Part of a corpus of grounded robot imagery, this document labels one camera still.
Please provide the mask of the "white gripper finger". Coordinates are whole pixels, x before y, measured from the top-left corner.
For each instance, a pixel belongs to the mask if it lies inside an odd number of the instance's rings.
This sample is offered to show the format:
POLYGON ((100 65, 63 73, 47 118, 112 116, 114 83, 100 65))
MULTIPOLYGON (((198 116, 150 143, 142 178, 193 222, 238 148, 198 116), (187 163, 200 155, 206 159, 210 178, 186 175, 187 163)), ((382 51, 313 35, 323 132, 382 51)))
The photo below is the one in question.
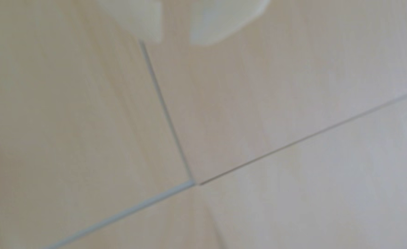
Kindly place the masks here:
POLYGON ((98 4, 122 28, 144 42, 160 43, 162 2, 159 0, 98 0, 98 4))
POLYGON ((196 0, 191 5, 190 44, 213 45, 264 14, 269 0, 196 0))

